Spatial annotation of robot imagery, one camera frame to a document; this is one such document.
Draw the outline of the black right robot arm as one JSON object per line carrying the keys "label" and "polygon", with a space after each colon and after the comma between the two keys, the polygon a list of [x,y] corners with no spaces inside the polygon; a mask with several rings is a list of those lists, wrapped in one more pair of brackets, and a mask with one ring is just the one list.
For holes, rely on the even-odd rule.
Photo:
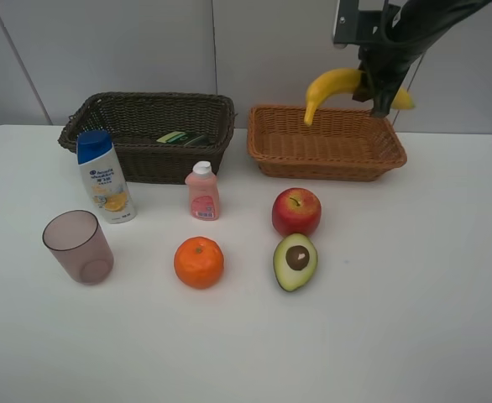
{"label": "black right robot arm", "polygon": [[385,1],[374,25],[358,29],[359,69],[365,78],[353,98],[372,100],[371,115],[386,117],[411,65],[454,25],[480,11],[488,1]]}

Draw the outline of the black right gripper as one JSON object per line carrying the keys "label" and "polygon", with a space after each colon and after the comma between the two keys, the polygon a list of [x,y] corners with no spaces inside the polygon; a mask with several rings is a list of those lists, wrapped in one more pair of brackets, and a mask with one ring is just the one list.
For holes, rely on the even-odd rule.
{"label": "black right gripper", "polygon": [[[397,25],[385,31],[385,44],[359,46],[360,77],[353,90],[353,100],[373,100],[371,117],[385,118],[390,113],[397,88],[405,80],[412,63],[423,53],[420,37],[427,30],[425,24]],[[374,87],[370,75],[386,86]]]}

